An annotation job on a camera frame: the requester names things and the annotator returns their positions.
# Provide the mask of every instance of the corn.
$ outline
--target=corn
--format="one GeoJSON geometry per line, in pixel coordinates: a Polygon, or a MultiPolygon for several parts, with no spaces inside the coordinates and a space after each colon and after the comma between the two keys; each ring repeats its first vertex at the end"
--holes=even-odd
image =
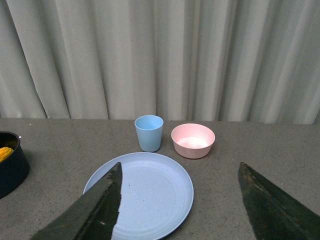
{"type": "Polygon", "coordinates": [[[0,163],[12,154],[14,150],[10,147],[4,146],[0,148],[0,163]]]}

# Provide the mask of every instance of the dark pot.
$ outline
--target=dark pot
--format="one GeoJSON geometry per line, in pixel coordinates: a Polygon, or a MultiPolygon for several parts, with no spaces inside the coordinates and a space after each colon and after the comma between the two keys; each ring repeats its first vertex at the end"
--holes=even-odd
{"type": "Polygon", "coordinates": [[[0,162],[0,199],[15,190],[27,177],[30,166],[20,146],[20,138],[13,132],[0,131],[0,148],[13,152],[0,162]]]}

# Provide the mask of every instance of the blue cup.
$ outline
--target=blue cup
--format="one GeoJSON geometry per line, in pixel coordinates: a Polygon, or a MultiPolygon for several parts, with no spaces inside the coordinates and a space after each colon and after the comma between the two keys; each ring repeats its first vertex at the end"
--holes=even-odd
{"type": "Polygon", "coordinates": [[[134,125],[142,151],[157,151],[161,144],[163,119],[155,115],[145,115],[137,118],[134,125]]]}

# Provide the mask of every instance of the table surface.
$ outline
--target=table surface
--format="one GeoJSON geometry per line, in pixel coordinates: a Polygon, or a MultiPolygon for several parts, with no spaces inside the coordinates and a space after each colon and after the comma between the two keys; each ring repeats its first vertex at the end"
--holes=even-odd
{"type": "MultiPolygon", "coordinates": [[[[320,215],[320,125],[197,121],[216,135],[198,160],[178,155],[165,121],[160,149],[190,175],[194,201],[166,240],[254,240],[238,182],[245,162],[320,215]]],[[[115,157],[141,152],[133,120],[0,118],[0,131],[21,136],[30,173],[0,199],[0,238],[27,240],[81,195],[90,176],[115,157]]]]}

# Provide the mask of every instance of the curtain fold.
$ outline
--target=curtain fold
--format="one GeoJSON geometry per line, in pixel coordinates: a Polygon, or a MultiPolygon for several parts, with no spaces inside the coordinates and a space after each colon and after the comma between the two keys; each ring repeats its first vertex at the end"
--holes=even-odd
{"type": "Polygon", "coordinates": [[[0,2],[3,118],[313,124],[317,0],[0,2]]]}

